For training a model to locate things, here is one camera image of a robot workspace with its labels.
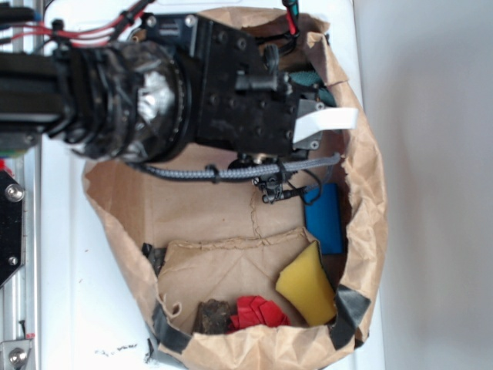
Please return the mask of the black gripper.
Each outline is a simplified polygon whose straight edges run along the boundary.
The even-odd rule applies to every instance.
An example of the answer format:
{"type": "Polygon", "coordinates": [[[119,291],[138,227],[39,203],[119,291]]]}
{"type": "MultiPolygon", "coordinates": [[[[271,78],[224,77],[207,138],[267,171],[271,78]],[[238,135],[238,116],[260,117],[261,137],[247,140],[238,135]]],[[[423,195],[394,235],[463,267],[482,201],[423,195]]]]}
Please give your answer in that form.
{"type": "Polygon", "coordinates": [[[178,65],[183,98],[180,138],[241,156],[306,156],[321,134],[301,134],[299,118],[318,93],[280,68],[298,29],[256,37],[203,15],[157,15],[144,27],[178,65]]]}

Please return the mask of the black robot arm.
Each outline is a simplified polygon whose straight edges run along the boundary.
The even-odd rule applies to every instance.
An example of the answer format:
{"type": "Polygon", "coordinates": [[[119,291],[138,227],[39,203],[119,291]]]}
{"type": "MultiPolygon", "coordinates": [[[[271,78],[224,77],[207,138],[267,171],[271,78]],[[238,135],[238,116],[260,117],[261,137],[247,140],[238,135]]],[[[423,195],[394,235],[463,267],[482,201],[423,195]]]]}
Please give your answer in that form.
{"type": "Polygon", "coordinates": [[[317,90],[279,66],[293,49],[211,18],[154,15],[139,2],[116,31],[142,21],[139,42],[96,47],[52,33],[50,56],[1,55],[1,152],[11,156],[40,136],[92,160],[167,161],[189,143],[243,155],[289,156],[298,119],[317,107],[317,90]]]}

